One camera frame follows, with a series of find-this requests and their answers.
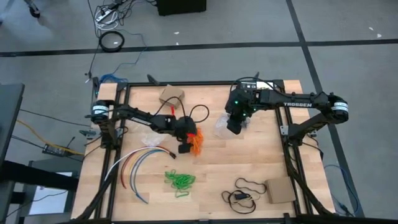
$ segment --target black cable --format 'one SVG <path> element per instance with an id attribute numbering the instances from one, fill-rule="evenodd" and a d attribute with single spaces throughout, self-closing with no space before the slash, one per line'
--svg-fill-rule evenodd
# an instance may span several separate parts
<path id="1" fill-rule="evenodd" d="M 152 6 L 156 6 L 156 1 L 155 0 L 153 0 L 153 1 L 145 0 L 145 1 L 148 2 L 149 4 L 151 4 Z"/>
<path id="2" fill-rule="evenodd" d="M 224 194 L 225 194 L 225 193 L 229 194 L 228 197 L 227 197 L 226 199 L 225 199 L 225 197 L 224 197 Z M 233 191 L 232 193 L 231 193 L 231 192 L 228 192 L 228 191 L 223 191 L 223 192 L 221 193 L 221 197 L 223 198 L 224 202 L 228 203 L 228 204 L 229 204 L 229 207 L 231 207 L 231 209 L 232 209 L 234 212 L 239 213 L 239 214 L 250 214 L 250 213 L 252 213 L 252 212 L 254 212 L 254 211 L 256 210 L 256 203 L 254 202 L 254 200 L 251 200 L 251 202 L 252 202 L 251 206 L 241 205 L 240 203 L 235 204 L 235 205 L 239 205 L 239 206 L 244 207 L 244 208 L 252 208 L 252 210 L 250 210 L 250 211 L 248 211 L 248 212 L 239 212 L 239 211 L 235 210 L 234 207 L 232 206 L 232 205 L 234 205 L 234 204 L 233 204 L 232 201 L 231 201 L 231 197 L 232 197 L 233 195 L 237 195 L 236 193 L 238 193 L 238 194 L 246 194 L 246 193 L 244 193 L 244 192 L 241 191 L 241 190 L 235 190 L 235 191 Z"/>
<path id="3" fill-rule="evenodd" d="M 129 128 L 128 128 L 128 127 L 123 127 L 123 129 L 126 129 L 126 130 L 123 131 L 123 133 L 119 136 L 119 138 L 121 138 L 121 136 L 123 136 L 123 134 L 126 134 L 126 133 L 129 131 Z M 102 137 L 102 135 L 100 135 L 98 138 L 94 139 L 93 141 L 87 143 L 86 146 L 89 145 L 89 144 L 91 144 L 91 143 L 93 143 L 93 142 L 95 142 L 95 141 L 97 141 L 100 137 Z M 95 150 L 99 149 L 100 147 L 101 147 L 101 145 L 99 145 L 99 146 L 95 147 L 93 150 L 91 150 L 87 155 L 85 155 L 85 156 L 83 157 L 82 162 L 86 159 L 86 157 L 87 157 L 88 155 L 90 155 L 92 152 L 94 152 Z"/>
<path id="4" fill-rule="evenodd" d="M 89 74 L 91 73 L 91 69 L 93 68 L 95 56 L 97 55 L 97 52 L 98 52 L 99 47 L 100 47 L 100 42 L 98 41 L 98 45 L 97 45 L 97 48 L 95 49 L 93 59 L 91 60 L 90 69 L 88 69 L 88 73 L 89 73 Z"/>
<path id="5" fill-rule="evenodd" d="M 178 99 L 178 101 L 179 101 L 180 104 L 181 104 L 182 112 L 184 113 L 184 116 L 187 116 L 187 115 L 185 114 L 184 104 L 182 103 L 182 101 L 180 100 L 180 98 L 178 98 L 178 97 L 176 97 L 176 96 L 172 96 L 172 97 L 170 97 L 169 99 L 167 99 L 166 101 L 164 101 L 164 102 L 162 103 L 162 106 L 160 106 L 159 110 L 156 111 L 156 113 L 154 114 L 154 116 L 157 115 L 157 114 L 160 112 L 160 110 L 163 108 L 163 106 L 164 106 L 167 102 L 169 102 L 169 100 L 174 99 L 174 98 L 175 98 L 175 99 Z"/>
<path id="6" fill-rule="evenodd" d="M 100 35 L 101 35 L 101 30 L 97 29 L 97 27 L 95 26 L 95 18 L 94 18 L 93 10 L 92 10 L 92 8 L 91 8 L 90 0 L 87 0 L 87 3 L 88 3 L 88 7 L 90 8 L 91 17 L 93 18 L 95 36 L 96 36 L 97 38 L 99 38 Z"/>
<path id="7" fill-rule="evenodd" d="M 94 209 L 97 207 L 98 202 L 103 197 L 106 189 L 111 184 L 112 180 L 114 179 L 114 175 L 117 175 L 117 169 L 113 169 L 109 175 L 109 177 L 103 182 L 103 184 L 99 187 L 96 195 L 94 196 L 91 203 L 86 207 L 81 215 L 79 215 L 76 220 L 86 220 L 89 219 L 91 214 L 93 213 Z"/>
<path id="8" fill-rule="evenodd" d="M 43 116 L 43 117 L 45 117 L 45 118 L 54 119 L 54 120 L 56 120 L 56 121 L 64 122 L 64 123 L 67 123 L 67 124 L 74 124 L 74 125 L 79 125 L 79 126 L 84 126 L 84 127 L 91 127 L 90 125 L 87 125 L 87 124 L 79 124 L 79 123 L 74 123 L 74 122 L 70 122 L 70 121 L 64 121 L 64 120 L 62 120 L 62 119 L 54 118 L 54 117 L 51 117 L 51 116 L 48 116 L 48 115 L 44 115 L 44 114 L 39 114 L 39 113 L 31 112 L 31 111 L 24 110 L 24 109 L 19 109 L 19 110 L 20 110 L 20 111 L 23 111 L 23 112 L 26 112 L 26 113 L 35 114 L 35 115 L 37 115 L 37 116 Z"/>
<path id="9" fill-rule="evenodd" d="M 18 137 L 18 136 L 12 135 L 11 138 L 16 139 L 16 140 L 18 140 L 18 141 L 22 141 L 22 142 L 27 143 L 27 144 L 30 144 L 30 145 L 32 145 L 32 146 L 39 147 L 39 148 L 41 148 L 41 149 L 45 149 L 43 146 L 40 146 L 40 145 L 38 145 L 38 144 L 34 144 L 33 142 L 28 141 L 28 140 L 23 139 L 23 138 L 20 138 L 20 137 Z"/>
<path id="10" fill-rule="evenodd" d="M 61 194 L 64 194 L 65 192 L 68 192 L 68 191 L 66 190 L 66 191 L 64 191 L 64 192 L 60 192 L 60 193 L 57 193 L 57 194 L 46 195 L 46 196 L 44 196 L 44 197 L 42 197 L 42 198 L 40 198 L 40 199 L 37 199 L 37 200 L 31 200 L 30 202 L 26 202 L 25 204 L 21 205 L 19 208 L 15 209 L 15 210 L 14 210 L 14 211 L 12 211 L 10 214 L 8 214 L 8 215 L 7 215 L 7 216 L 4 218 L 4 220 L 3 220 L 3 221 L 1 221 L 1 223 L 5 223 L 5 222 L 6 222 L 6 220 L 7 220 L 7 218 L 8 218 L 10 215 L 12 215 L 12 214 L 16 213 L 18 210 L 20 210 L 20 209 L 24 208 L 26 205 L 29 205 L 29 204 L 30 204 L 30 203 L 32 203 L 32 202 L 38 202 L 38 201 L 41 201 L 41 200 L 43 200 L 43 199 L 45 199 L 45 198 L 47 198 L 47 197 L 52 197 L 52 196 L 61 195 Z"/>
<path id="11" fill-rule="evenodd" d="M 312 136 L 311 136 L 310 134 L 308 134 L 308 133 L 307 133 L 307 136 L 308 136 L 310 139 L 314 140 L 314 141 L 317 143 L 317 147 L 319 147 L 319 142 L 318 142 L 318 140 L 317 140 L 316 138 L 312 137 Z"/>
<path id="12" fill-rule="evenodd" d="M 82 159 L 82 162 L 87 158 L 88 155 L 90 155 L 92 152 L 94 152 L 95 150 L 99 149 L 101 147 L 101 145 L 95 147 L 93 150 L 91 150 L 89 153 L 87 153 L 87 155 L 85 155 Z"/>
<path id="13" fill-rule="evenodd" d="M 303 142 L 303 144 L 306 145 L 306 146 L 313 147 L 314 149 L 318 149 L 319 152 L 323 153 L 322 150 L 320 148 L 316 147 L 316 146 L 313 146 L 313 145 L 305 143 L 305 142 Z"/>
<path id="14" fill-rule="evenodd" d="M 207 115 L 206 115 L 206 117 L 203 118 L 202 120 L 200 120 L 200 121 L 195 121 L 195 123 L 201 123 L 201 122 L 206 121 L 206 119 L 207 119 L 207 118 L 209 117 L 209 115 L 210 115 L 210 110 L 209 110 L 209 108 L 208 108 L 206 105 L 196 105 L 196 106 L 194 106 L 194 107 L 191 109 L 191 112 L 189 113 L 189 117 L 192 116 L 192 111 L 193 111 L 195 108 L 199 107 L 199 106 L 202 106 L 202 107 L 206 108 L 206 110 L 207 110 Z"/>
<path id="15" fill-rule="evenodd" d="M 294 162 L 296 161 L 295 159 L 293 159 L 292 155 L 289 153 L 290 159 L 293 160 Z"/>
<path id="16" fill-rule="evenodd" d="M 102 134 L 100 134 L 96 139 L 94 139 L 94 140 L 92 140 L 92 141 L 90 141 L 90 142 L 84 144 L 84 146 L 88 146 L 89 144 L 92 144 L 92 143 L 96 142 L 96 141 L 99 140 L 101 137 L 102 137 Z"/>
<path id="17" fill-rule="evenodd" d="M 245 181 L 246 183 L 249 183 L 249 184 L 261 185 L 261 186 L 264 188 L 264 192 L 258 192 L 257 190 L 250 189 L 249 187 L 238 187 L 238 182 L 239 182 L 239 180 L 243 180 L 243 181 Z M 251 190 L 251 191 L 256 192 L 257 194 L 265 194 L 265 193 L 267 192 L 267 186 L 266 186 L 265 184 L 263 184 L 263 183 L 259 184 L 259 183 L 254 182 L 254 181 L 248 181 L 248 180 L 246 180 L 246 179 L 243 178 L 243 177 L 240 177 L 240 178 L 238 178 L 238 179 L 235 180 L 235 187 L 236 187 L 237 189 L 248 189 L 248 190 Z"/>
<path id="18" fill-rule="evenodd" d="M 321 160 L 323 160 L 323 151 L 320 148 L 318 148 L 316 146 L 313 146 L 311 144 L 305 143 L 305 142 L 303 142 L 303 144 L 306 145 L 306 146 L 313 147 L 314 149 L 317 149 L 319 151 L 320 155 L 321 155 Z"/>
<path id="19" fill-rule="evenodd" d="M 41 149 L 45 149 L 45 150 L 46 150 L 46 148 L 44 148 L 43 146 L 40 146 L 40 145 L 38 145 L 38 144 L 34 144 L 33 142 L 28 141 L 28 140 L 23 139 L 23 138 L 20 138 L 20 137 L 18 137 L 18 136 L 12 135 L 11 138 L 16 139 L 16 140 L 18 140 L 18 141 L 22 141 L 22 142 L 27 143 L 27 144 L 30 144 L 30 145 L 32 145 L 32 146 L 36 146 L 36 147 L 39 147 L 39 148 L 41 148 Z M 75 159 L 75 158 L 72 158 L 72 157 L 69 157 L 69 156 L 66 156 L 65 158 L 71 159 L 71 160 L 74 160 L 74 161 L 83 162 L 83 161 L 81 161 L 81 160 L 79 160 L 79 159 Z"/>
<path id="20" fill-rule="evenodd" d="M 69 143 L 67 144 L 67 147 L 69 147 L 69 145 L 70 145 L 70 143 L 72 143 L 73 142 L 73 140 L 75 140 L 75 136 L 74 137 L 72 137 L 72 139 L 69 141 Z"/>

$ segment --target cable bundle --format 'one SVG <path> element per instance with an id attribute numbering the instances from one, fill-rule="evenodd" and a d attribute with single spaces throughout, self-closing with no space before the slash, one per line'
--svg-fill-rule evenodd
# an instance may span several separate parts
<path id="1" fill-rule="evenodd" d="M 124 170 L 126 169 L 127 164 L 129 163 L 130 159 L 139 151 L 142 151 L 138 154 L 138 156 L 135 158 L 134 162 L 131 164 L 131 171 L 130 171 L 130 188 L 131 190 L 136 194 L 136 196 L 142 200 L 144 203 L 148 203 L 147 201 L 145 201 L 140 194 L 137 191 L 137 187 L 136 187 L 136 176 L 137 176 L 137 171 L 139 166 L 141 165 L 141 163 L 143 162 L 143 160 L 148 157 L 149 155 L 156 153 L 156 152 L 166 152 L 167 154 L 169 154 L 173 159 L 176 158 L 176 155 L 172 152 L 170 152 L 168 149 L 164 148 L 164 147 L 160 147 L 160 146 L 155 146 L 155 147 L 142 147 L 140 149 L 136 149 L 132 152 L 130 152 L 129 154 L 125 155 L 124 157 L 122 157 L 120 160 L 118 160 L 117 162 L 115 162 L 115 164 L 111 167 L 111 169 L 120 161 L 122 161 L 124 158 L 127 158 L 126 161 L 124 161 L 123 165 L 122 165 L 122 169 L 121 169 L 121 175 L 120 175 L 120 180 L 122 183 L 122 186 L 126 189 L 126 184 L 124 183 Z"/>
<path id="2" fill-rule="evenodd" d="M 175 197 L 183 197 L 189 195 L 189 188 L 195 182 L 196 177 L 189 174 L 176 174 L 177 171 L 171 170 L 170 172 L 165 172 L 167 180 L 165 183 L 172 183 L 172 188 L 175 188 Z"/>

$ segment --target yellow wire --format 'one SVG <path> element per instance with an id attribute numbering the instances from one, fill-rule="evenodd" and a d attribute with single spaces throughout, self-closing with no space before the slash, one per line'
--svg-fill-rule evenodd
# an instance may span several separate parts
<path id="1" fill-rule="evenodd" d="M 20 121 L 20 120 L 17 120 L 17 122 L 22 124 L 23 126 L 27 127 L 37 138 L 39 138 L 42 142 L 48 144 L 49 146 L 52 146 L 52 147 L 55 147 L 55 148 L 59 148 L 59 149 L 63 149 L 65 151 L 70 152 L 70 153 L 75 154 L 75 155 L 84 156 L 83 153 L 76 152 L 76 151 L 73 151 L 71 149 L 68 149 L 68 148 L 65 148 L 65 147 L 62 147 L 62 146 L 56 146 L 56 145 L 52 144 L 51 142 L 46 141 L 44 138 L 39 136 L 39 134 L 37 134 L 37 132 L 32 127 L 30 127 L 28 124 L 26 124 L 25 122 Z"/>
<path id="2" fill-rule="evenodd" d="M 130 173 L 131 173 L 132 167 L 137 162 L 137 159 L 140 158 L 140 156 L 142 156 L 145 152 L 148 152 L 148 150 L 142 150 L 142 152 L 139 152 L 138 156 L 135 156 L 135 158 L 132 158 L 133 160 L 132 160 L 132 163 L 131 163 L 131 166 L 130 166 Z"/>

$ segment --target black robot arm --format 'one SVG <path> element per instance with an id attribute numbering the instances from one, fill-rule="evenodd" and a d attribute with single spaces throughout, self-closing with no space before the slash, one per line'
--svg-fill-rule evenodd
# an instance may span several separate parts
<path id="1" fill-rule="evenodd" d="M 109 112 L 116 113 L 112 118 Z M 101 147 L 109 148 L 120 145 L 118 134 L 114 128 L 116 121 L 128 119 L 149 126 L 151 130 L 160 134 L 169 134 L 182 142 L 178 147 L 179 153 L 190 152 L 191 144 L 187 142 L 187 134 L 197 134 L 195 122 L 189 116 L 177 119 L 174 115 L 150 114 L 129 105 L 116 104 L 111 100 L 98 100 L 93 104 L 91 115 L 87 116 L 97 124 L 101 130 Z"/>
<path id="2" fill-rule="evenodd" d="M 230 114 L 227 128 L 235 134 L 242 129 L 242 122 L 259 110 L 274 110 L 280 107 L 315 108 L 321 113 L 302 124 L 291 124 L 281 127 L 281 132 L 287 136 L 289 143 L 302 145 L 302 139 L 307 133 L 317 131 L 326 124 L 340 124 L 348 120 L 348 104 L 334 94 L 286 94 L 277 90 L 233 90 L 225 110 Z"/>

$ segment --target black table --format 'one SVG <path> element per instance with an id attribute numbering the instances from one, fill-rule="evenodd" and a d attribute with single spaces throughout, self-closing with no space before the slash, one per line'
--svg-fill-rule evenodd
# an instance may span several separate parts
<path id="1" fill-rule="evenodd" d="M 23 203 L 22 192 L 14 192 L 16 182 L 76 191 L 78 179 L 6 161 L 8 145 L 22 103 L 23 84 L 0 85 L 0 222 L 10 203 Z"/>

